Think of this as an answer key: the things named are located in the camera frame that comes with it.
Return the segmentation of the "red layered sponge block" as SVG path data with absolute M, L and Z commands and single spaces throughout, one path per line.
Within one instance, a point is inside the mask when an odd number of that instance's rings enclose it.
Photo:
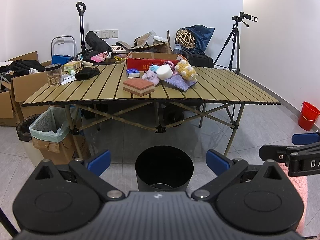
M 146 94 L 153 92 L 155 90 L 155 86 L 152 82 L 134 78 L 123 82 L 123 90 L 137 96 L 145 96 Z

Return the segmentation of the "purple knit pouch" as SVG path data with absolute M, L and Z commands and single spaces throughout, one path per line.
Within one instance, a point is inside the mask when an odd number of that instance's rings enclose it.
M 196 83 L 196 81 L 185 80 L 179 74 L 172 75 L 170 78 L 165 79 L 164 82 L 184 92 Z

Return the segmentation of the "blue tissue pack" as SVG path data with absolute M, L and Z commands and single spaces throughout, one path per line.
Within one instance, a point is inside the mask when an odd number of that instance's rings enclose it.
M 127 69 L 126 70 L 126 75 L 128 79 L 131 78 L 140 78 L 140 72 L 137 69 Z

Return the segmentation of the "yellow plush hamster toy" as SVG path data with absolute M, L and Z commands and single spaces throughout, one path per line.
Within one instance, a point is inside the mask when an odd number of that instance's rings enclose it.
M 197 81 L 198 74 L 196 70 L 190 65 L 188 61 L 181 60 L 175 66 L 176 72 L 180 74 L 187 81 Z

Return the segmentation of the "lilac fuzzy plush cloth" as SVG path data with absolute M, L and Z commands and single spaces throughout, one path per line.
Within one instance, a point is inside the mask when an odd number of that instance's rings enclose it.
M 159 81 L 160 81 L 158 75 L 152 70 L 146 71 L 143 74 L 142 79 L 146 80 L 146 81 L 149 81 L 149 82 L 152 82 L 154 84 L 154 86 L 157 86 Z

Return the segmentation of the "white round foam puck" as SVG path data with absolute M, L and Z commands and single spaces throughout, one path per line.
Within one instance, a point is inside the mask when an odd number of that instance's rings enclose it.
M 173 75 L 171 65 L 163 64 L 159 66 L 156 70 L 156 74 L 160 80 L 166 80 L 171 78 L 171 76 Z

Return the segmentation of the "light blue plush toy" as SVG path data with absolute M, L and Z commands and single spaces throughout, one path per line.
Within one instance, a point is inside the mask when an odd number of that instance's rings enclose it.
M 149 70 L 150 71 L 153 71 L 153 72 L 157 72 L 157 69 L 159 68 L 158 65 L 155 65 L 155 64 L 152 64 L 150 67 L 149 67 Z

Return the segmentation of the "black round trash bin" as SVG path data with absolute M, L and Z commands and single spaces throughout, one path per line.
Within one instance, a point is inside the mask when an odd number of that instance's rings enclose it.
M 135 161 L 139 191 L 185 191 L 194 172 L 191 157 L 173 146 L 152 146 Z

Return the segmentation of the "red plastic bucket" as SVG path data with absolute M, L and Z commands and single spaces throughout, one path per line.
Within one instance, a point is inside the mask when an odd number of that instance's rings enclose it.
M 309 102 L 303 101 L 300 108 L 300 116 L 298 118 L 298 125 L 310 131 L 319 117 L 319 109 Z

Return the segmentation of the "cardboard bin with green liner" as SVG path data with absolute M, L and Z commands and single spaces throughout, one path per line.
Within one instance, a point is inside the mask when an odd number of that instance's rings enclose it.
M 85 136 L 71 134 L 65 109 L 62 107 L 49 107 L 31 123 L 29 131 L 33 146 L 54 164 L 68 164 L 79 156 L 78 148 L 83 159 L 91 157 Z

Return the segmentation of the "olive folding slat table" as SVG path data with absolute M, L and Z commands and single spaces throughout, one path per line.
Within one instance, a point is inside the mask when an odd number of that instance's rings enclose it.
M 280 102 L 266 91 L 231 70 L 196 67 L 197 83 L 183 92 L 160 81 L 145 89 L 131 90 L 124 64 L 99 67 L 99 75 L 65 85 L 44 85 L 22 105 L 59 105 L 65 109 L 72 135 L 107 120 L 115 120 L 131 126 L 164 133 L 167 129 L 199 118 L 208 118 L 232 129 L 224 154 L 228 154 L 246 105 L 278 105 Z M 122 118 L 135 109 L 153 104 L 170 104 L 193 113 L 192 116 L 161 125 L 146 126 Z

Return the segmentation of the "black cloth on table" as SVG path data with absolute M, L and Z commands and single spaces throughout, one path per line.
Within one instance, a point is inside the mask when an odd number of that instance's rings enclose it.
M 78 71 L 74 77 L 77 81 L 84 81 L 91 79 L 99 74 L 99 68 L 84 67 L 82 68 L 82 70 Z

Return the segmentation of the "yellow small carton box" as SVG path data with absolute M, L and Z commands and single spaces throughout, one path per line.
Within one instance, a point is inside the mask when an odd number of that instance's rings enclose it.
M 76 70 L 81 67 L 81 61 L 70 61 L 63 65 L 63 70 L 68 72 L 69 70 Z

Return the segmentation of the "clear jar with snacks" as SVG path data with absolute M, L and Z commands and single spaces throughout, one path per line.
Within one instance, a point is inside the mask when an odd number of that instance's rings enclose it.
M 51 64 L 45 67 L 48 86 L 59 85 L 62 80 L 61 64 Z

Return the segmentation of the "black suitcase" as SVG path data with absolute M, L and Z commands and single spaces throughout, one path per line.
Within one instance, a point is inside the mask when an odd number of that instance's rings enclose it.
M 194 54 L 182 49 L 181 55 L 185 57 L 191 66 L 214 68 L 213 59 L 207 55 Z

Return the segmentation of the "red cardboard fruit box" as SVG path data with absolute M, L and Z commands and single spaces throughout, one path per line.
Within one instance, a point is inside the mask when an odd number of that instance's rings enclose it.
M 147 71 L 152 64 L 161 66 L 165 61 L 171 61 L 174 65 L 178 61 L 187 60 L 180 54 L 169 54 L 169 53 L 129 53 L 126 58 L 127 69 L 136 69 L 138 71 Z

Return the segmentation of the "folding step stool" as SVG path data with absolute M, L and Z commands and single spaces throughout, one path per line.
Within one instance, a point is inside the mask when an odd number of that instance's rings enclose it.
M 52 64 L 63 65 L 74 60 L 76 55 L 75 38 L 71 35 L 54 37 L 50 44 L 50 54 Z

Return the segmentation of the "blue water bottle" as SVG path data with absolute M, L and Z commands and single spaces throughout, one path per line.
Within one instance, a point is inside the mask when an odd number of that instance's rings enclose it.
M 173 54 L 180 54 L 181 51 L 182 51 L 181 45 L 179 43 L 175 43 L 173 50 L 172 50 L 172 53 Z

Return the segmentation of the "brown cardboard box open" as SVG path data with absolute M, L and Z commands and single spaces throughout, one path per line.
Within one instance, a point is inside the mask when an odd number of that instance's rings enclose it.
M 129 48 L 135 52 L 151 52 L 151 53 L 172 53 L 169 32 L 167 37 L 158 36 L 153 30 L 135 38 L 133 45 Z

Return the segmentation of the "woven rattan ball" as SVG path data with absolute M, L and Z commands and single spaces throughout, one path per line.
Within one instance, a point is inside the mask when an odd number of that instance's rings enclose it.
M 176 33 L 175 41 L 182 47 L 191 49 L 195 47 L 195 37 L 185 29 L 179 29 Z

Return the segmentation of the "dark blue velvet bag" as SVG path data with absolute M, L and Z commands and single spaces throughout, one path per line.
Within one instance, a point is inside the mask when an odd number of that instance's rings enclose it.
M 190 27 L 184 27 L 182 30 L 188 31 L 195 38 L 195 45 L 193 48 L 182 46 L 182 49 L 189 51 L 192 54 L 205 55 L 205 51 L 212 38 L 215 28 L 208 28 L 204 25 L 198 24 Z

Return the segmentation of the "black drawstring bag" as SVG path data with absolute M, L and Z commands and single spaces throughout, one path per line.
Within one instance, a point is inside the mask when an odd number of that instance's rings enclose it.
M 85 41 L 94 51 L 98 51 L 100 53 L 112 51 L 111 47 L 93 31 L 87 32 Z

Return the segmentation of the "white wall socket strip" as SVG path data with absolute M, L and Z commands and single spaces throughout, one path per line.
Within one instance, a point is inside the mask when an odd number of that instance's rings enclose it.
M 95 35 L 97 35 L 99 38 L 102 38 L 102 39 L 119 37 L 118 29 L 94 30 L 93 32 L 95 33 Z

